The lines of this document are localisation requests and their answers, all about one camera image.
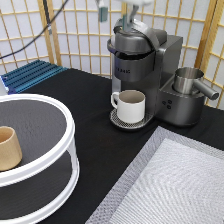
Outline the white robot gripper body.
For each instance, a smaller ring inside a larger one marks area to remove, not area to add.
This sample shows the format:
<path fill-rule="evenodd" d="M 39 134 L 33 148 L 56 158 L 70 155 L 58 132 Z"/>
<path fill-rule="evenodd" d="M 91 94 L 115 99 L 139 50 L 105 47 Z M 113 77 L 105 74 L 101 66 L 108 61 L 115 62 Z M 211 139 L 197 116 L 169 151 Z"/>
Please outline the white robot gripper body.
<path fill-rule="evenodd" d="M 137 6 L 144 6 L 152 4 L 154 0 L 123 0 L 126 3 L 137 5 Z"/>

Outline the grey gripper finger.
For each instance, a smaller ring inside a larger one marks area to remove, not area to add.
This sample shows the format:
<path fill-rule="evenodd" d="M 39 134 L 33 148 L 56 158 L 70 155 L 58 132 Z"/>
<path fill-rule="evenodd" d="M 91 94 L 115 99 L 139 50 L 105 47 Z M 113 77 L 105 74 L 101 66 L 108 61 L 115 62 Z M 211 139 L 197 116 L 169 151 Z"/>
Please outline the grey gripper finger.
<path fill-rule="evenodd" d="M 131 3 L 122 4 L 122 28 L 131 30 L 134 27 L 134 17 L 139 7 Z"/>
<path fill-rule="evenodd" d="M 98 20 L 106 22 L 108 16 L 108 7 L 105 5 L 104 0 L 95 0 L 98 9 Z"/>

